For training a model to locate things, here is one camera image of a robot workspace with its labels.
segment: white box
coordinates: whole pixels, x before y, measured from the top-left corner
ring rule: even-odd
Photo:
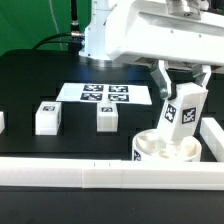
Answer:
[[[0,134],[5,129],[4,113],[0,112]]]
[[[36,113],[36,135],[57,135],[61,123],[61,102],[43,101]]]
[[[97,131],[116,132],[118,113],[115,103],[97,104]]]

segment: black tabletop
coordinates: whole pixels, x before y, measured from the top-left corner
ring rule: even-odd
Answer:
[[[175,83],[190,74],[171,71]],[[213,74],[202,116],[223,127],[224,78]],[[17,50],[0,58],[0,111],[6,129],[0,156],[39,158],[131,158],[133,137],[156,128],[162,101],[143,66],[98,68],[67,52]],[[96,131],[96,104],[63,103],[57,136],[35,136],[35,113],[42,101],[55,101],[64,83],[146,85],[153,104],[118,104],[118,132]],[[215,161],[203,146],[202,161]],[[0,187],[1,223],[223,223],[224,194],[215,191],[65,189]]]

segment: white container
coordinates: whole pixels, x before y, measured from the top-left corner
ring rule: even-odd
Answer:
[[[185,137],[176,150],[168,146],[157,129],[138,133],[132,142],[132,160],[134,161],[178,161],[200,162],[201,144],[192,137]]]

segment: white block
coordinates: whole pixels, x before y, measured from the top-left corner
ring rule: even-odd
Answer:
[[[214,118],[202,118],[200,134],[218,162],[224,162],[224,131]]]
[[[115,103],[97,104],[97,131],[116,132],[118,125],[118,113]]]
[[[122,186],[130,189],[223,190],[224,163],[122,162]]]
[[[1,186],[82,187],[85,160],[0,158]]]
[[[4,113],[0,112],[0,134],[5,129]]]
[[[121,188],[121,161],[95,160],[82,170],[83,188]]]
[[[177,98],[164,102],[157,127],[166,141],[194,135],[207,93],[194,83],[177,85]]]
[[[43,101],[36,113],[36,135],[57,135],[61,123],[61,102]]]

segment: black cable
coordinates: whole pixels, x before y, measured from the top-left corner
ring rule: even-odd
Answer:
[[[78,13],[77,13],[77,2],[76,0],[71,0],[71,11],[72,11],[72,20],[78,20]]]
[[[73,41],[59,41],[59,40],[53,40],[53,41],[41,41],[39,44],[35,45],[35,47],[33,47],[33,50],[37,50],[37,48],[39,48],[40,46],[44,45],[44,44],[58,44],[58,43],[62,43],[62,44],[69,44],[69,43],[75,43],[75,44],[80,44],[81,41],[77,41],[77,40],[73,40]]]
[[[59,34],[55,34],[55,35],[52,35],[50,37],[47,37],[43,40],[41,40],[38,44],[36,44],[34,47],[33,47],[33,50],[37,49],[39,46],[41,46],[43,43],[49,41],[49,40],[52,40],[52,39],[56,39],[56,38],[59,38],[59,37],[71,37],[71,33],[59,33]]]

